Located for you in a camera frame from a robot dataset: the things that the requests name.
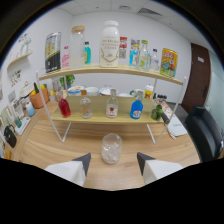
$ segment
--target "ceiling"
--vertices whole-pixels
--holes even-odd
[[[114,11],[133,13],[141,16],[147,16],[154,19],[176,32],[181,34],[191,43],[201,45],[208,50],[213,51],[205,37],[178,12],[151,0],[73,0],[60,5],[58,8],[63,9],[74,16],[102,11]],[[147,13],[139,13],[142,9],[148,9]]]

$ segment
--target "shelf unit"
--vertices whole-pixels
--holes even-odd
[[[137,70],[133,67],[130,67],[128,65],[122,65],[122,64],[120,64],[117,68],[101,68],[99,66],[99,64],[91,64],[91,65],[85,65],[83,68],[79,68],[79,69],[61,69],[61,70],[57,70],[55,72],[46,73],[43,76],[39,77],[39,72],[41,70],[36,71],[36,78],[37,78],[37,83],[39,86],[40,86],[40,82],[39,82],[40,80],[45,80],[45,79],[50,79],[50,78],[55,78],[55,77],[60,77],[60,76],[63,76],[65,78],[66,75],[70,75],[70,74],[87,74],[87,73],[118,73],[118,74],[129,74],[129,75],[137,75],[137,76],[155,78],[154,91],[156,89],[158,79],[168,81],[168,82],[171,82],[171,83],[174,83],[177,85],[181,85],[182,86],[181,92],[180,92],[179,98],[177,100],[177,103],[174,107],[173,113],[171,114],[170,120],[172,119],[173,114],[176,111],[178,102],[183,94],[183,91],[184,91],[186,83],[187,83],[186,77],[184,77],[184,82],[181,82],[175,78],[161,75],[157,71],[149,70],[148,72],[144,72],[144,71],[139,71],[139,70]],[[79,102],[81,100],[81,97],[79,97],[79,96],[67,97],[67,100],[69,102],[70,109],[71,109],[71,116],[68,118],[63,118],[61,116],[59,108],[56,109],[56,111],[54,112],[54,114],[52,116],[50,116],[47,106],[45,104],[42,92],[40,92],[40,95],[41,95],[41,99],[44,104],[46,113],[48,115],[48,118],[49,118],[58,138],[62,142],[65,141],[65,138],[69,131],[71,123],[86,123],[86,122],[88,122],[88,123],[92,123],[92,124],[100,124],[100,123],[101,124],[146,124],[154,144],[156,144],[160,140],[164,131],[167,129],[167,126],[165,125],[165,128],[163,129],[163,131],[160,134],[160,136],[158,137],[158,139],[157,140],[154,139],[154,136],[149,127],[149,124],[150,123],[163,123],[163,121],[162,121],[162,119],[160,119],[159,121],[154,121],[151,119],[150,112],[152,110],[152,103],[153,103],[152,99],[144,99],[143,98],[143,101],[142,101],[143,102],[143,111],[142,111],[141,118],[134,120],[134,119],[130,118],[129,114],[130,114],[131,104],[134,102],[135,98],[119,97],[118,98],[118,100],[119,100],[118,116],[115,119],[110,119],[110,118],[107,118],[106,114],[105,114],[106,113],[106,111],[105,111],[106,110],[106,101],[107,101],[108,97],[107,96],[90,96],[89,98],[92,101],[92,107],[93,107],[92,108],[93,116],[89,119],[84,119],[81,117],[80,112],[79,112]],[[61,138],[60,134],[58,133],[57,128],[55,127],[53,121],[70,122],[63,139]]]
[[[20,56],[20,57],[18,57],[18,58],[16,58],[16,59],[14,59],[14,60],[12,60],[12,61],[9,63],[8,67],[11,66],[12,64],[16,63],[17,61],[23,59],[23,58],[27,58],[27,57],[28,57],[29,55],[31,55],[31,54],[33,54],[33,52],[29,52],[29,53],[27,53],[27,54],[24,54],[24,55],[22,55],[22,56]]]
[[[74,123],[90,123],[90,124],[149,124],[149,123],[163,123],[162,119],[155,121],[150,117],[152,111],[152,99],[142,99],[143,108],[141,117],[138,120],[130,117],[130,110],[134,97],[117,97],[119,102],[119,110],[116,118],[111,119],[106,117],[106,103],[110,96],[88,96],[92,102],[93,116],[88,119],[83,119],[80,116],[79,105],[82,96],[68,96],[69,107],[71,115],[67,118],[61,116],[60,109],[58,108],[51,116],[53,121],[67,121]]]

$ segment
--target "green plant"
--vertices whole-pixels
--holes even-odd
[[[64,77],[60,77],[59,79],[61,86],[64,86],[65,82],[64,82]],[[74,75],[66,75],[66,81],[68,83],[73,83],[75,81],[75,76]]]

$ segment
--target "green bottle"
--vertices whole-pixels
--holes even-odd
[[[34,90],[36,91],[36,93],[39,93],[39,89],[37,88],[37,84],[34,83]]]

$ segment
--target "potted plant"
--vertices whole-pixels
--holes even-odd
[[[60,77],[59,79],[61,87],[65,89],[65,82],[64,82],[64,77]],[[67,81],[67,87],[70,88],[72,83],[75,81],[75,76],[74,75],[66,75],[66,81]]]

